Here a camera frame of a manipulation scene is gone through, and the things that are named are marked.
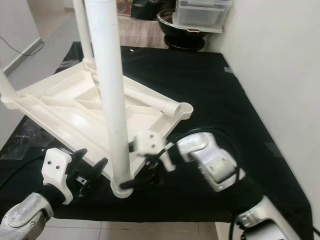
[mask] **wall baseboard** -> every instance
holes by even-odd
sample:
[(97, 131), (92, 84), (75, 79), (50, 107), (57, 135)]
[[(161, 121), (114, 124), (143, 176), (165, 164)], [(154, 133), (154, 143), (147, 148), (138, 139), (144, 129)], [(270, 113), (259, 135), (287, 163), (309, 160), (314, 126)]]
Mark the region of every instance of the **wall baseboard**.
[[(33, 43), (31, 43), (31, 45), (29, 47), (27, 47), (22, 53), (23, 54), (32, 54), (34, 53), (43, 43), (41, 37), (39, 37), (38, 39), (36, 39)], [(9, 75), (11, 74), (20, 64), (22, 64), (26, 59), (28, 58), (28, 56), (25, 55), (19, 55), (17, 56), (8, 66), (6, 66), (4, 68), (4, 73), (5, 75)]]

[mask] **black basin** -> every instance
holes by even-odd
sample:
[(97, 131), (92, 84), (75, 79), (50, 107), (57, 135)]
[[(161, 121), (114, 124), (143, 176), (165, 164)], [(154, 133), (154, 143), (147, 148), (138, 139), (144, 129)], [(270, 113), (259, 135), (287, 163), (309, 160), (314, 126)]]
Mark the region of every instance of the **black basin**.
[(159, 12), (156, 16), (159, 26), (166, 36), (202, 39), (205, 35), (207, 35), (206, 32), (201, 32), (194, 29), (184, 30), (175, 28), (172, 21), (172, 14), (174, 12), (174, 9), (165, 9)]

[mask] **white plastic pipe end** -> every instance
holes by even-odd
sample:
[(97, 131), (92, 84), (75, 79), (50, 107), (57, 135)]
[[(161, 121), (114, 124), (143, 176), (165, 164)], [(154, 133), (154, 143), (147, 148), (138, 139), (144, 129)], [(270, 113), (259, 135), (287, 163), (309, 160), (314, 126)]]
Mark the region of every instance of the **white plastic pipe end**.
[(118, 185), (115, 185), (114, 178), (112, 178), (112, 180), (110, 182), (110, 186), (111, 186), (113, 194), (119, 199), (125, 199), (125, 198), (129, 197), (134, 192), (134, 190), (132, 188), (126, 189), (126, 190), (120, 189), (120, 187)]

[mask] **plastic storage drawer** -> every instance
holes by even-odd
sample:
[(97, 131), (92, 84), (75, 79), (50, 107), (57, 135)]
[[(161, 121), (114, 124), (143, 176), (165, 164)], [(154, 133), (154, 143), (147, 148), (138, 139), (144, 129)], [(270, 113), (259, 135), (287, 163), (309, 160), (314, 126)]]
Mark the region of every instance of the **plastic storage drawer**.
[(173, 25), (179, 29), (220, 33), (231, 4), (230, 0), (178, 0)]

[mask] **table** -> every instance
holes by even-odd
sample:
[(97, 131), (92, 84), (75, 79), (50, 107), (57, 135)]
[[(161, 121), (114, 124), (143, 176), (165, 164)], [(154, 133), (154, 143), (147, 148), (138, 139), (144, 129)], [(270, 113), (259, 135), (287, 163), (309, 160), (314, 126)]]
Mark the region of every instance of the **table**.
[[(172, 132), (217, 125), (233, 136), (241, 149), (241, 167), (273, 200), (302, 239), (313, 239), (310, 227), (286, 209), (312, 224), (311, 207), (285, 159), (248, 100), (237, 78), (230, 73), (221, 53), (180, 52), (168, 49), (121, 47), (123, 74), (178, 102), (193, 105), (190, 119)], [(74, 42), (57, 72), (83, 58), (81, 45)], [(216, 136), (220, 147), (233, 154), (231, 146)], [(63, 147), (54, 137), (24, 117), (0, 151), (0, 182), (23, 161), (43, 148)], [(116, 198), (110, 182), (102, 177), (94, 192), (55, 212), (56, 218), (121, 222), (229, 222), (231, 213), (219, 193), (213, 192), (194, 163), (177, 164), (163, 176), (164, 183), (137, 189), (126, 199)], [(38, 160), (23, 168), (0, 191), (0, 216), (42, 186)], [(83, 162), (83, 171), (88, 164)], [(143, 168), (137, 178), (146, 174)]]

